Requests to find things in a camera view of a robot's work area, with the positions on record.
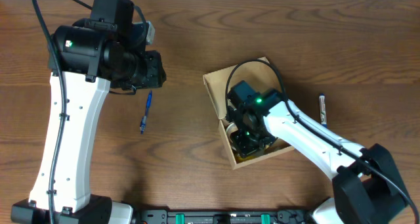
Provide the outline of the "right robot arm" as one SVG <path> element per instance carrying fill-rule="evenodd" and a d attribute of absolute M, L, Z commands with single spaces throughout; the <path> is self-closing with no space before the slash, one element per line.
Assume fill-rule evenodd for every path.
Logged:
<path fill-rule="evenodd" d="M 281 139 L 332 182 L 333 197 L 309 214 L 313 223 L 389 223 L 407 207 L 419 222 L 419 211 L 385 147 L 366 148 L 338 136 L 275 89 L 258 93 L 231 88 L 226 107 L 228 120 L 237 127 L 230 138 L 242 158 Z"/>

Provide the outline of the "small yellow tape roll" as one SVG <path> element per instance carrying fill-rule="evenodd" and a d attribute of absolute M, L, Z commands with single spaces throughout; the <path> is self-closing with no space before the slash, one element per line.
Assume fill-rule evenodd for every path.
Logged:
<path fill-rule="evenodd" d="M 234 157 L 237 163 L 246 162 L 248 160 L 252 160 L 256 158 L 256 156 L 247 156 L 245 158 L 242 158 L 239 154 L 235 154 Z"/>

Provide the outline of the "blue white marker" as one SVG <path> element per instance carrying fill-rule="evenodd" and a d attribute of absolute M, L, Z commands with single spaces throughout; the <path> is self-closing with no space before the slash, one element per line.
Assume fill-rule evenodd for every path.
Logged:
<path fill-rule="evenodd" d="M 319 98 L 319 107 L 320 107 L 320 123 L 322 126 L 327 128 L 326 97 L 323 93 L 321 93 L 318 98 Z"/>

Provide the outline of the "cardboard box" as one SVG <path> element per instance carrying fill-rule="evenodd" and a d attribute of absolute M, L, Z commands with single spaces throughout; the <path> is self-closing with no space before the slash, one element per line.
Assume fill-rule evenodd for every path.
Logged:
<path fill-rule="evenodd" d="M 281 89 L 274 71 L 266 65 L 267 62 L 268 59 L 266 57 L 261 57 L 258 61 L 247 62 L 242 64 L 239 68 L 230 66 L 203 75 L 204 85 L 215 109 L 217 118 L 219 119 L 219 133 L 224 146 L 224 151 L 232 169 L 239 169 L 294 150 L 291 145 L 278 139 L 264 155 L 246 162 L 237 163 L 234 157 L 237 153 L 230 148 L 228 137 L 226 136 L 225 130 L 232 123 L 226 121 L 226 85 L 232 87 L 241 80 L 244 80 L 250 84 L 255 91 L 261 93 L 270 88 L 275 88 L 277 90 Z"/>

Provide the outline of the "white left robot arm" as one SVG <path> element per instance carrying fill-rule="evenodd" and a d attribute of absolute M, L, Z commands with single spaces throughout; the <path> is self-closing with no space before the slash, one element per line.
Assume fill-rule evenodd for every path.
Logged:
<path fill-rule="evenodd" d="M 41 167 L 27 199 L 12 206 L 15 223 L 140 223 L 130 204 L 94 195 L 91 157 L 102 105 L 109 93 L 133 95 L 166 79 L 157 51 L 149 51 L 150 22 L 131 26 L 123 39 L 117 25 L 81 20 L 52 35 L 62 73 L 52 72 L 51 111 Z"/>

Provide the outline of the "large white tape roll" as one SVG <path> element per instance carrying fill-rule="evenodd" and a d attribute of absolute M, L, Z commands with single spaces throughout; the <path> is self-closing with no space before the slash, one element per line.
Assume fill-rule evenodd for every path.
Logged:
<path fill-rule="evenodd" d="M 226 128 L 226 136 L 228 137 L 228 142 L 229 142 L 229 144 L 230 144 L 230 148 L 233 150 L 233 151 L 236 151 L 236 148 L 234 147 L 234 142 L 233 142 L 233 140 L 232 140 L 232 138 L 231 138 L 231 135 L 234 133 L 234 132 L 236 132 L 238 130 L 238 128 L 237 128 L 237 126 L 236 126 L 236 124 L 235 123 L 231 123 L 227 128 Z"/>

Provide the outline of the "blue ballpoint pen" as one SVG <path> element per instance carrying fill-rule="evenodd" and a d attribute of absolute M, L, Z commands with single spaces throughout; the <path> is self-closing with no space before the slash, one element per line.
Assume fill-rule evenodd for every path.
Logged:
<path fill-rule="evenodd" d="M 146 129 L 147 117 L 152 104 L 152 90 L 148 93 L 144 115 L 140 121 L 140 133 L 143 134 Z"/>

